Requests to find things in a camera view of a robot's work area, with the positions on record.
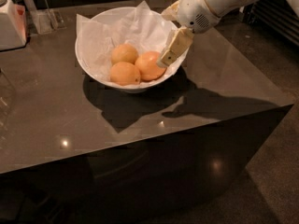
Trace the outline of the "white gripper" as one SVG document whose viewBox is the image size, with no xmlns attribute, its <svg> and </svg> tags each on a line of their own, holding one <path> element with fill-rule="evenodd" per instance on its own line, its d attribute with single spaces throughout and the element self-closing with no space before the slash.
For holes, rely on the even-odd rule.
<svg viewBox="0 0 299 224">
<path fill-rule="evenodd" d="M 162 68 L 174 63 L 191 46 L 194 33 L 204 33 L 221 20 L 210 10 L 205 0 L 177 0 L 161 15 L 167 21 L 178 21 L 181 26 L 185 26 L 169 33 L 157 59 L 157 65 Z"/>
</svg>

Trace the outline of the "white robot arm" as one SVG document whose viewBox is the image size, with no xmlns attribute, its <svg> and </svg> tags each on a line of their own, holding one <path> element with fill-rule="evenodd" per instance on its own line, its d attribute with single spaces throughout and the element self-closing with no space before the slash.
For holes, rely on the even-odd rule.
<svg viewBox="0 0 299 224">
<path fill-rule="evenodd" d="M 170 66 L 191 46 L 195 34 L 213 28 L 230 11 L 257 1 L 260 0 L 177 0 L 161 13 L 165 20 L 176 21 L 180 27 L 169 34 L 157 64 L 162 68 Z M 286 1 L 299 16 L 299 0 Z"/>
</svg>

